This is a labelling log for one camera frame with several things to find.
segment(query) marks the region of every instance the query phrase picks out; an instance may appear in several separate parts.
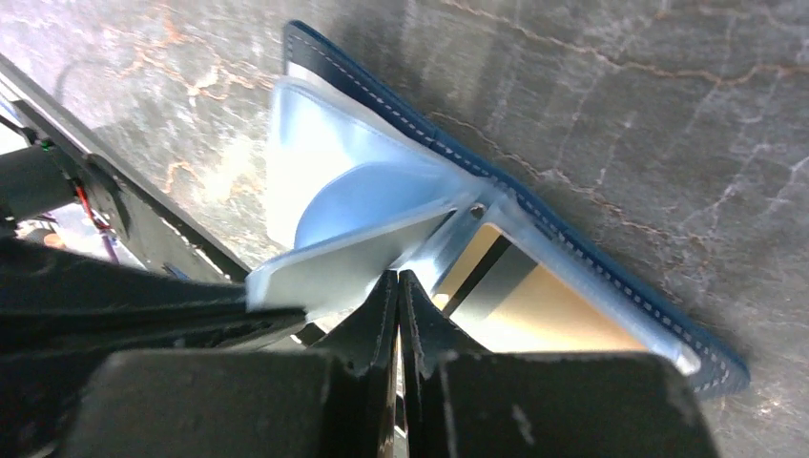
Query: black magnetic stripe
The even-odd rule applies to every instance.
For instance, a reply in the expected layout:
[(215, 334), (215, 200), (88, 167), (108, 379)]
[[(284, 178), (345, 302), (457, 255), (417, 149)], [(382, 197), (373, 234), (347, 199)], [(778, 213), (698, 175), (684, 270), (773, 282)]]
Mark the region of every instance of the black magnetic stripe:
[(491, 269), (495, 262), (497, 262), (506, 253), (506, 250), (511, 246), (511, 242), (503, 236), (497, 238), (494, 243), (488, 248), (486, 254), (481, 258), (478, 265), (472, 269), (466, 280), (461, 283), (461, 287), (449, 299), (444, 307), (444, 314), (451, 316), (452, 313), (458, 309), (461, 302), (467, 298), (469, 293), (475, 289), (475, 286), (486, 276), (486, 273)]

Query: stitched edge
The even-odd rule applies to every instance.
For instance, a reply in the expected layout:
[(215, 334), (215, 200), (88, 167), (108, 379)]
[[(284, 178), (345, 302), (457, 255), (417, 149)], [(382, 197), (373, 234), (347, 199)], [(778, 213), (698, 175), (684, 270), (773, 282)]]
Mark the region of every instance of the stitched edge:
[[(351, 79), (351, 81), (353, 81), (355, 85), (360, 87), (364, 92), (368, 93), (374, 100), (376, 100), (377, 103), (382, 105), (392, 115), (397, 116), (407, 127), (410, 128), (410, 130), (414, 131), (416, 133), (416, 135), (423, 137), (425, 139), (425, 141), (432, 142), (432, 144), (434, 144), (434, 145), (438, 146), (439, 148), (441, 148), (442, 150), (444, 150), (444, 152), (443, 152), (444, 156), (462, 160), (467, 167), (473, 168), (474, 170), (479, 172), (481, 176), (483, 176), (483, 177), (491, 177), (491, 173), (489, 173), (488, 171), (483, 170), (480, 167), (473, 165), (468, 159), (462, 157), (458, 153), (455, 153), (451, 148), (446, 146), (441, 141), (438, 141), (435, 138), (431, 138), (429, 136), (426, 136), (424, 132), (422, 132), (419, 129), (416, 129), (416, 126), (413, 125), (413, 123), (410, 122), (410, 120), (408, 120), (406, 117), (402, 116), (396, 110), (393, 110), (392, 107), (389, 104), (385, 103), (385, 101), (381, 97), (379, 97), (378, 95), (372, 93), (353, 74), (351, 74), (348, 70), (346, 70), (339, 63), (335, 62), (335, 60), (331, 56), (326, 55), (325, 52), (323, 52), (323, 51), (319, 50), (318, 48), (316, 48), (312, 43), (310, 43), (305, 38), (301, 38), (301, 37), (295, 35), (294, 33), (289, 33), (289, 36), (291, 38), (294, 38), (296, 40), (301, 41), (303, 44), (308, 46), (312, 51), (317, 52), (318, 54), (320, 54), (321, 57), (323, 57), (327, 62), (329, 62), (331, 65), (333, 65), (338, 71), (340, 71), (341, 73), (344, 73), (346, 76), (348, 76), (348, 78)], [(291, 41), (287, 42), (286, 49), (287, 49), (287, 52), (289, 54), (289, 60), (292, 60), (293, 52), (292, 52), (292, 42)], [(510, 186), (508, 186), (508, 189), (515, 196), (517, 196), (518, 200), (521, 200), (522, 202), (524, 202), (525, 206), (528, 207), (530, 212), (532, 213), (532, 216), (534, 216), (535, 218), (538, 218), (539, 220), (541, 220), (545, 224), (545, 226), (548, 227), (550, 229), (550, 231), (556, 237), (559, 238), (559, 241), (563, 243), (563, 246), (566, 247), (567, 250), (570, 253), (574, 254), (577, 258), (583, 260), (587, 266), (593, 267), (592, 270), (596, 274), (600, 275), (605, 280), (610, 281), (612, 284), (614, 284), (614, 286), (616, 288), (618, 288), (619, 291), (623, 292), (625, 296), (629, 297), (630, 299), (632, 299), (633, 301), (635, 301), (638, 304), (642, 304), (643, 308), (645, 308), (647, 311), (653, 313), (654, 317), (660, 323), (662, 323), (666, 327), (672, 329), (672, 331), (674, 333), (676, 333), (677, 335), (682, 336), (682, 338), (687, 343), (690, 344), (691, 341), (693, 340), (694, 341), (694, 351), (696, 353), (699, 353), (700, 350), (701, 350), (704, 355), (709, 356), (711, 358), (712, 362), (715, 363), (715, 362), (718, 361), (718, 357), (717, 357), (716, 353), (713, 351), (712, 348), (709, 349), (708, 345), (704, 345), (704, 344), (702, 344), (702, 342), (694, 339), (693, 336), (691, 334), (689, 334), (688, 332), (685, 332), (684, 329), (681, 326), (676, 325), (676, 324), (673, 325), (671, 318), (667, 317), (665, 314), (662, 314), (659, 310), (657, 310), (648, 301), (641, 298), (640, 295), (635, 293), (631, 287), (629, 287), (628, 285), (623, 284), (623, 282), (618, 280), (618, 279), (613, 279), (612, 275), (610, 274), (610, 272), (607, 271), (607, 269), (605, 269), (602, 265), (600, 265), (597, 260), (594, 260), (593, 258), (588, 256), (586, 253), (584, 253), (584, 251), (582, 249), (577, 248), (573, 244), (573, 242), (571, 240), (569, 240), (567, 237), (565, 237), (565, 235), (562, 234), (555, 225), (553, 225), (552, 223), (550, 223), (550, 221), (548, 221), (548, 218), (546, 218), (545, 216), (543, 216), (539, 212), (539, 209), (534, 208), (533, 204), (530, 203), (530, 200), (528, 200), (525, 196), (523, 196), (517, 190), (511, 188)], [(694, 387), (694, 393), (698, 393), (700, 391), (704, 391), (704, 390), (709, 389), (711, 387), (715, 387), (715, 386), (722, 385), (722, 384), (726, 383), (728, 378), (731, 375), (731, 371), (728, 368), (727, 363), (725, 363), (724, 360), (719, 361), (719, 369), (722, 371), (721, 377), (715, 378), (712, 381), (707, 382), (707, 383), (705, 383), (703, 385), (695, 386)]]

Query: blue trim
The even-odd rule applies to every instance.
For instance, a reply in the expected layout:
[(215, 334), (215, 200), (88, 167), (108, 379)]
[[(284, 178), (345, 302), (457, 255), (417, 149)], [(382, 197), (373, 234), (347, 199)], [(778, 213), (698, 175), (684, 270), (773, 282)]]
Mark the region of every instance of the blue trim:
[(747, 366), (732, 349), (576, 232), (523, 184), (432, 124), (328, 39), (300, 21), (292, 21), (284, 29), (284, 63), (290, 61), (316, 73), (435, 153), (476, 176), (496, 180), (508, 188), (532, 216), (537, 229), (567, 247), (572, 256), (591, 266), (594, 275), (610, 281), (635, 306), (655, 318), (661, 332), (675, 334), (700, 356), (702, 367), (689, 377), (698, 397), (730, 394), (750, 383)]

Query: red wire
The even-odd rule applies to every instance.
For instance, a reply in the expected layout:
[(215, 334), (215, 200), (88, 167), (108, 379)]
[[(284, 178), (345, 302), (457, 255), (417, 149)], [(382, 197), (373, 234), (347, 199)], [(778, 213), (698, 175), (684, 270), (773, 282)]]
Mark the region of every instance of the red wire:
[(84, 188), (81, 187), (80, 185), (76, 186), (76, 194), (78, 195), (79, 201), (81, 201), (81, 206), (84, 207), (84, 212), (87, 213), (87, 218), (89, 218), (90, 221), (93, 222), (95, 228), (102, 231), (110, 229), (109, 224), (99, 222), (98, 220), (95, 219), (95, 215), (93, 214), (93, 207), (90, 206), (90, 201), (87, 200), (87, 194), (84, 192)]

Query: gray marble countertop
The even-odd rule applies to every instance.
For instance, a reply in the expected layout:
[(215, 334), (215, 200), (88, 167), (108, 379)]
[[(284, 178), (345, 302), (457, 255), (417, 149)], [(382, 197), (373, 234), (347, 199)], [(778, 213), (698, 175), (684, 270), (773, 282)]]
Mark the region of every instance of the gray marble countertop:
[(280, 31), (332, 38), (747, 358), (726, 457), (809, 449), (809, 3), (3, 0), (0, 52), (251, 265)]

